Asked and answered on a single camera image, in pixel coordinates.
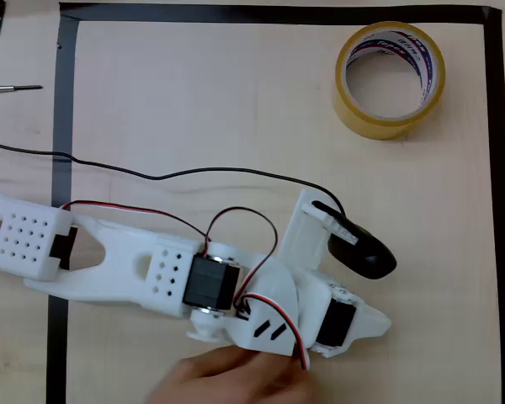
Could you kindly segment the person's bare hand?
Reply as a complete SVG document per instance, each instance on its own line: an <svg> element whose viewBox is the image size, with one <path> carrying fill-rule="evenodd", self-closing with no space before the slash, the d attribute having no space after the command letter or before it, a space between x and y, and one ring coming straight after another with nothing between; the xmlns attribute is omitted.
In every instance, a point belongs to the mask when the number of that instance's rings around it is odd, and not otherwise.
<svg viewBox="0 0 505 404"><path fill-rule="evenodd" d="M311 374L297 359L236 346L177 362L147 403L318 403Z"/></svg>

